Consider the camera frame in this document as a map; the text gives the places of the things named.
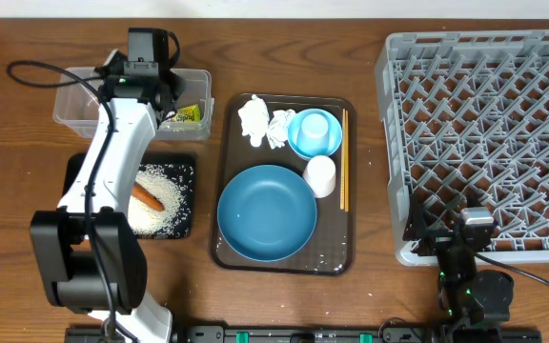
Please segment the yellow snack wrapper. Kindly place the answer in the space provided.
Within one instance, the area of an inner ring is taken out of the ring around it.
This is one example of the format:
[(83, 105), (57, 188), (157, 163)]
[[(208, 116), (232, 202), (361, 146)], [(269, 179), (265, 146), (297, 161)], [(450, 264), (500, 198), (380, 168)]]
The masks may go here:
[(202, 120), (202, 111), (197, 104), (178, 109), (173, 118), (173, 122), (198, 123)]

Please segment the dark blue plate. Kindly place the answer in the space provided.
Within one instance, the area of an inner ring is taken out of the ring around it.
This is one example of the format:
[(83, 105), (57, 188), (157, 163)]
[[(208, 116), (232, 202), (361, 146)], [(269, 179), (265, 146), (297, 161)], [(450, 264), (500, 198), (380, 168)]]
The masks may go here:
[(312, 190), (296, 172), (276, 165), (248, 168), (225, 186), (217, 204), (223, 239), (259, 262), (283, 260), (311, 239), (318, 211)]

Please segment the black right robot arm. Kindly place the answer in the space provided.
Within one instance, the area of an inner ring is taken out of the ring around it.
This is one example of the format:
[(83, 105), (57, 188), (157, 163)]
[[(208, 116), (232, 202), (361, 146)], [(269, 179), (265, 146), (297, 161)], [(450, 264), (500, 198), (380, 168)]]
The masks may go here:
[(451, 230), (430, 231), (415, 195), (410, 196), (403, 239), (437, 258), (440, 307), (451, 319), (428, 329), (422, 342), (502, 343), (500, 325), (510, 319), (514, 280), (506, 272), (480, 271), (476, 253), (490, 242), (496, 220), (485, 207), (463, 209)]

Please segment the orange carrot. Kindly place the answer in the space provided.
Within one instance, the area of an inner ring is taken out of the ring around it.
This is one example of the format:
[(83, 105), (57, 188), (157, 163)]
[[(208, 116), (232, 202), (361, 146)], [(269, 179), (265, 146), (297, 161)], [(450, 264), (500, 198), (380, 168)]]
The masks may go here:
[(157, 212), (163, 212), (165, 210), (163, 204), (138, 183), (134, 183), (132, 187), (132, 197)]

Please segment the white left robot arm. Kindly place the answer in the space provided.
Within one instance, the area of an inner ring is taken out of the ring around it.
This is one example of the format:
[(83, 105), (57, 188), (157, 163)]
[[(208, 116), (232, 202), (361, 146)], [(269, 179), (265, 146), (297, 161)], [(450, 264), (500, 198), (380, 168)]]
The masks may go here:
[(99, 88), (61, 74), (99, 101), (80, 171), (56, 210), (38, 211), (30, 239), (45, 294), (56, 307), (102, 320), (99, 342), (172, 342), (173, 314), (147, 290), (147, 261), (127, 212), (143, 154), (177, 95), (167, 49), (114, 50)]

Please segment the white tissue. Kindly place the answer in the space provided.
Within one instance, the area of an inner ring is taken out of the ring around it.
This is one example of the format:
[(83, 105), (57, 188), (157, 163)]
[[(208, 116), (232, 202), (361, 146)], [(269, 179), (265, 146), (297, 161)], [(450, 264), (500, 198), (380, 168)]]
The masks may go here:
[(270, 122), (266, 102), (253, 94), (237, 113), (240, 118), (241, 134), (249, 137), (252, 147), (259, 148)]

